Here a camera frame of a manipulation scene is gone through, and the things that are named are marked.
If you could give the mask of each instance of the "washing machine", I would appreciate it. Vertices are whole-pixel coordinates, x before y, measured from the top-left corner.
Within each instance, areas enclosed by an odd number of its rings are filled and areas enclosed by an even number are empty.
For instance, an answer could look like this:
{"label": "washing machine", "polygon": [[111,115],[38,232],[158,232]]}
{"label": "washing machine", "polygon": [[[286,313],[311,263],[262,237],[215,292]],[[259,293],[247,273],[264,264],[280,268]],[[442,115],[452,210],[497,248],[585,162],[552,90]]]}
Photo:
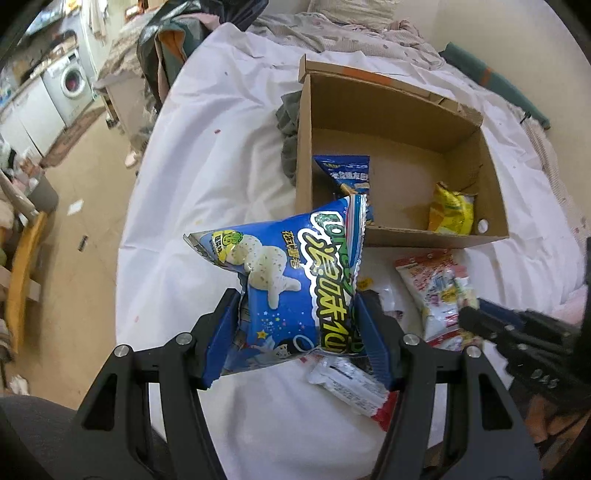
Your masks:
{"label": "washing machine", "polygon": [[92,91],[78,50],[56,60],[43,72],[43,83],[67,127],[92,102]]}

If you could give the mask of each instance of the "trash bag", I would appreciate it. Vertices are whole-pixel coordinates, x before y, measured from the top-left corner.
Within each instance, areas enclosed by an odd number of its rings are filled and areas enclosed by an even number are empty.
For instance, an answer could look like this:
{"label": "trash bag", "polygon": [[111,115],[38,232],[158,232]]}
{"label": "trash bag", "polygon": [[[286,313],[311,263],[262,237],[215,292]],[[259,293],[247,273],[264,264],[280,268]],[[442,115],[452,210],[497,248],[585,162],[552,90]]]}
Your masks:
{"label": "trash bag", "polygon": [[[268,0],[168,0],[142,30],[137,47],[139,64],[156,100],[156,111],[159,112],[162,108],[163,99],[160,98],[158,90],[158,68],[161,60],[158,58],[155,40],[163,25],[170,24],[179,15],[204,13],[217,15],[220,23],[231,22],[245,31],[267,4]],[[195,47],[210,31],[201,24],[200,31],[192,33],[192,46]]]}

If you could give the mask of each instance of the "bed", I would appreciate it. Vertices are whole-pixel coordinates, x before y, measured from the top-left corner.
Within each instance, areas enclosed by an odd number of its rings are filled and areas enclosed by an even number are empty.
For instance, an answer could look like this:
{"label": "bed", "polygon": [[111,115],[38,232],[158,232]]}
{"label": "bed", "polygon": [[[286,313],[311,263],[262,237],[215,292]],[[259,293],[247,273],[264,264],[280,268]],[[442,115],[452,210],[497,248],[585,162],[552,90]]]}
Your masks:
{"label": "bed", "polygon": [[[188,59],[158,117],[129,204],[118,261],[118,343],[135,350],[161,345],[213,311],[226,288],[238,287],[235,275],[193,252],[184,233],[294,213],[275,111],[281,95],[301,89],[304,53],[482,112],[511,237],[455,252],[478,295],[549,313],[582,285],[586,225],[539,125],[520,124],[523,112],[447,65],[410,29],[375,34],[329,24],[319,14],[263,16],[245,33],[223,24]],[[367,249],[364,258],[389,274],[391,260],[403,253]],[[490,345],[485,352],[509,384],[503,359]],[[309,384],[308,368],[292,361],[230,375],[200,393],[228,478],[347,480],[370,473],[384,433]],[[164,434],[158,396],[153,388],[151,418]],[[431,445],[443,431],[442,398],[439,389]]]}

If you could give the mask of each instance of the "washing machine door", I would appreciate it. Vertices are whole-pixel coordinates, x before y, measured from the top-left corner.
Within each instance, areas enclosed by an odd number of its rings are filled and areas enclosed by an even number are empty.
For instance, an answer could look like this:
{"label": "washing machine door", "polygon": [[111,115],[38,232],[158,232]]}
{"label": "washing machine door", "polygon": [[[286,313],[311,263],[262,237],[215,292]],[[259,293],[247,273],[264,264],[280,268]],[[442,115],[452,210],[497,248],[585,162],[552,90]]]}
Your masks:
{"label": "washing machine door", "polygon": [[71,63],[61,74],[61,91],[68,98],[77,98],[84,92],[86,78],[80,69],[80,65]]}

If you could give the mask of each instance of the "open cardboard box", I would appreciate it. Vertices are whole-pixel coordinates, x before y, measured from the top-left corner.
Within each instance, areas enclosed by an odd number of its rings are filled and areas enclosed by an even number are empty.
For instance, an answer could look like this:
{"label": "open cardboard box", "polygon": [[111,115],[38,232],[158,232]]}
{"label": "open cardboard box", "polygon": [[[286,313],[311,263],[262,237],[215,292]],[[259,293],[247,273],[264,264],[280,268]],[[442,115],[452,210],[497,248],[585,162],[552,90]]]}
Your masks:
{"label": "open cardboard box", "polygon": [[[312,155],[370,155],[373,225],[365,245],[466,248],[507,238],[505,206],[480,113],[389,77],[307,60],[297,151],[297,213],[334,200],[333,180]],[[477,194],[471,235],[427,230],[435,184]],[[488,230],[478,233],[482,219]]]}

